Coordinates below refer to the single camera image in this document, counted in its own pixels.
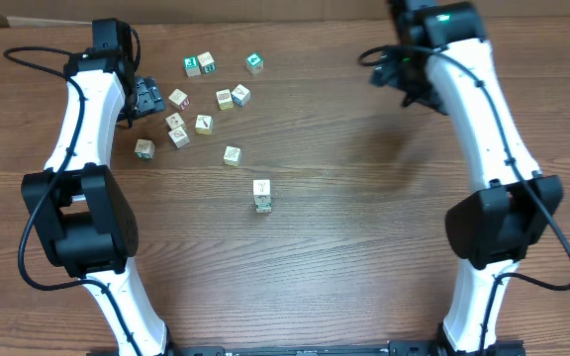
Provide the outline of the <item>wooden elephant block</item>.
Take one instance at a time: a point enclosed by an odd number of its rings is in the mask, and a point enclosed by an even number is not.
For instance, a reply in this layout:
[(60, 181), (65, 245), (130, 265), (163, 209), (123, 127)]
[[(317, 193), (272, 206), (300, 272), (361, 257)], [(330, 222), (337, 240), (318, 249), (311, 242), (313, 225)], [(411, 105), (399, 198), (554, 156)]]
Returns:
[(254, 202), (257, 205), (270, 205), (271, 204), (271, 197), (270, 196), (255, 196)]

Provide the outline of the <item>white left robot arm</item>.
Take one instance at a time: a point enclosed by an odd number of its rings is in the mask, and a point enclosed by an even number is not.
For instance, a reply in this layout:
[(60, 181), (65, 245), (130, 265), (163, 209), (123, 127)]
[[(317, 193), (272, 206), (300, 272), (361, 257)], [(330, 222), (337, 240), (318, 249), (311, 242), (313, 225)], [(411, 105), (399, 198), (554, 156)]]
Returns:
[(53, 288), (88, 290), (117, 339), (117, 354), (171, 355), (168, 327), (154, 311), (137, 271), (136, 217), (109, 167), (116, 123), (138, 100), (139, 59), (125, 45), (101, 44), (71, 54), (59, 72), (67, 82), (66, 114), (44, 170), (22, 181), (30, 217), (18, 269), (28, 285), (45, 288), (25, 265), (34, 231), (48, 261), (70, 277)]

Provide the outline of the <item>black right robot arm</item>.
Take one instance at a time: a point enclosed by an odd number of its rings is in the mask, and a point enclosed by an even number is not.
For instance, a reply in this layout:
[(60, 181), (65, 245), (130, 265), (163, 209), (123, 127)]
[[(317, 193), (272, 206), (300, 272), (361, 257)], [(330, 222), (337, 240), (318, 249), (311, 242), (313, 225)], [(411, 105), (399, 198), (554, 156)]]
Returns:
[(528, 249), (553, 225), (563, 197), (523, 143), (498, 81), (493, 49), (468, 2), (395, 0), (389, 12), (398, 40), (358, 59), (376, 86), (450, 118), (467, 163), (467, 198), (445, 216), (459, 260), (450, 309), (434, 341), (394, 341), (394, 355), (521, 355), (501, 341), (496, 323), (509, 282)]

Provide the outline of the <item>wooden block red side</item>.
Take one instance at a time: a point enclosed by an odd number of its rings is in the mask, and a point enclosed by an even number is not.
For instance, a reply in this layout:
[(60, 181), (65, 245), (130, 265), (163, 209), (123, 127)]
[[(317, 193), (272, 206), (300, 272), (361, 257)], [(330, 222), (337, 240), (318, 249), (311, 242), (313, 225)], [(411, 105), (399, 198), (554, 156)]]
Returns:
[(180, 89), (175, 89), (168, 97), (168, 100), (180, 112), (184, 111), (190, 104), (189, 96)]

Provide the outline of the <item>wooden block red circle drawing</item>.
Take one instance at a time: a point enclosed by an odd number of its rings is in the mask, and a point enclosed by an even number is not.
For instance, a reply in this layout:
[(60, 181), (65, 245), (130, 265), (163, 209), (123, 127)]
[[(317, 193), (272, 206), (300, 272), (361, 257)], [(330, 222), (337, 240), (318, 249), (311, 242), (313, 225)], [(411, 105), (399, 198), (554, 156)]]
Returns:
[(177, 148), (181, 148), (190, 142), (188, 134), (182, 127), (177, 127), (170, 131), (168, 135)]

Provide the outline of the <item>green picture block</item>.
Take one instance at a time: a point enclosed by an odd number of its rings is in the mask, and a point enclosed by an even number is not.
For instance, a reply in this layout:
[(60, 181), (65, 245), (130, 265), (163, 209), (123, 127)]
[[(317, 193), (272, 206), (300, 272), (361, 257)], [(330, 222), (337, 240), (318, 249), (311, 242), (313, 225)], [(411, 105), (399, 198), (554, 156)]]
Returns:
[(194, 77), (201, 74), (200, 64), (196, 56), (184, 57), (183, 66), (188, 77)]

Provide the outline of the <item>wooden block yellow side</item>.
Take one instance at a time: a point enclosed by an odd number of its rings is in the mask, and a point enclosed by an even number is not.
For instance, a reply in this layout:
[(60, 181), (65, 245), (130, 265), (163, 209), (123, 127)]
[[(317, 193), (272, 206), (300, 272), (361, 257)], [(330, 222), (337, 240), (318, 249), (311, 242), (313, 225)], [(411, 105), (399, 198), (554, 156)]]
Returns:
[(214, 121), (211, 116), (198, 115), (195, 122), (197, 134), (211, 134), (213, 132)]

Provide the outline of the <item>wooden block green number side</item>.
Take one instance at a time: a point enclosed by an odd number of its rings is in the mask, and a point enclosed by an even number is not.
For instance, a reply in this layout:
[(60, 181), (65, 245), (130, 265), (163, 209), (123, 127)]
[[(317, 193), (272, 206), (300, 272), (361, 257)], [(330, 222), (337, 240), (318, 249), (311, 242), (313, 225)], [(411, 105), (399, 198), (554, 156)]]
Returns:
[(208, 74), (217, 70), (217, 65), (211, 53), (206, 51), (197, 56), (199, 66), (204, 74)]

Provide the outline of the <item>wooden pineapple block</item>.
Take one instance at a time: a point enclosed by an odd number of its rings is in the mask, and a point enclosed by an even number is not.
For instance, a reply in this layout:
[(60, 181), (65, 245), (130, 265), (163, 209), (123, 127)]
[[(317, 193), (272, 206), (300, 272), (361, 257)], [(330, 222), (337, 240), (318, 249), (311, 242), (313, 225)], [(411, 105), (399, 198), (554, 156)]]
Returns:
[(229, 89), (217, 91), (216, 98), (221, 111), (231, 109), (234, 106), (232, 93)]

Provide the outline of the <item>wooden block blue side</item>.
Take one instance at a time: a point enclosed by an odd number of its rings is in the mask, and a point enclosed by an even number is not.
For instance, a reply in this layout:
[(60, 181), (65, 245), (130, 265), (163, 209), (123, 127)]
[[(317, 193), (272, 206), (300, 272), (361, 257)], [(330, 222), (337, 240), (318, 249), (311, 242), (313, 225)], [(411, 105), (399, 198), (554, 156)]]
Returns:
[(234, 90), (232, 90), (231, 94), (233, 102), (240, 107), (243, 107), (251, 99), (250, 91), (242, 84), (239, 84)]

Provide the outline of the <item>wooden turtle block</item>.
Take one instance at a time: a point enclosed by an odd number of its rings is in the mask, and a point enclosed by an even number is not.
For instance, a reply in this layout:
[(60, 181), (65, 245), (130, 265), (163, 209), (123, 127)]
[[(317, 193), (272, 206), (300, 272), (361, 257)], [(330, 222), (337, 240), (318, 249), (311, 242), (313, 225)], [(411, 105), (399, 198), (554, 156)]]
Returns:
[(241, 149), (234, 146), (227, 146), (224, 154), (224, 163), (230, 166), (239, 166), (241, 160)]

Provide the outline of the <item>green number four block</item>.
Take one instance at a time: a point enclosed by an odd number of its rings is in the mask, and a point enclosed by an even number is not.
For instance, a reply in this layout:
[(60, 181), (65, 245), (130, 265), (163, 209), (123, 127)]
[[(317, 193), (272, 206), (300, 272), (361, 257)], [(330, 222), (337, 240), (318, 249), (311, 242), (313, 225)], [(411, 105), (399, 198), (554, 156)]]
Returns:
[(246, 69), (255, 75), (264, 68), (264, 59), (258, 52), (254, 52), (245, 59)]

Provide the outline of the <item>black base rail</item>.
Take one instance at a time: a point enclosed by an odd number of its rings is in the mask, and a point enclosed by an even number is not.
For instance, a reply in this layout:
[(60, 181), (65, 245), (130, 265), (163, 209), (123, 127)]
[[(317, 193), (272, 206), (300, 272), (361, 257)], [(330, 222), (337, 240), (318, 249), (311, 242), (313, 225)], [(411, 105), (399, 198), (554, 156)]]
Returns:
[(435, 341), (390, 341), (384, 345), (349, 345), (333, 347), (274, 347), (225, 349), (212, 347), (177, 347), (165, 352), (173, 356), (453, 356)]

